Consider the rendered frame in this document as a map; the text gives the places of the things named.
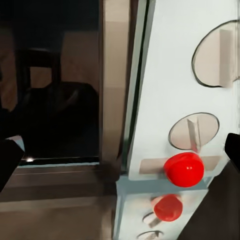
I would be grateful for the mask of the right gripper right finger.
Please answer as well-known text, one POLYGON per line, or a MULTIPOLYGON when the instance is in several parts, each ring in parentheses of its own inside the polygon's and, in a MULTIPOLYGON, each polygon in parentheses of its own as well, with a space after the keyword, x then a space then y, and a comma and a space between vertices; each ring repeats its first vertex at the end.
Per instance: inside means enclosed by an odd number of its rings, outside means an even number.
POLYGON ((229 133, 225 142, 224 151, 240 173, 240 134, 229 133))

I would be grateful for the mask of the microwave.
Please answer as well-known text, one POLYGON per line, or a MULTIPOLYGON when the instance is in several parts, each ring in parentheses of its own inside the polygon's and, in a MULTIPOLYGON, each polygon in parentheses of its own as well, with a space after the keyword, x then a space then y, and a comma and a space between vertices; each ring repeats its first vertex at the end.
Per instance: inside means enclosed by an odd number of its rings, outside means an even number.
POLYGON ((240 0, 0 0, 0 139, 18 133, 4 189, 218 176, 240 0))

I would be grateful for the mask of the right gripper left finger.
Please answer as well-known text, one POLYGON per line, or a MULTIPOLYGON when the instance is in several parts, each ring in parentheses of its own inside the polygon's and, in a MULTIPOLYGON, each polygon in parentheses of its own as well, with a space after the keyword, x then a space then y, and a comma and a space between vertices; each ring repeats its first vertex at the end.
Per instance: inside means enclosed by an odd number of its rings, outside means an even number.
POLYGON ((8 183, 25 152, 26 143, 21 133, 0 138, 0 193, 8 183))

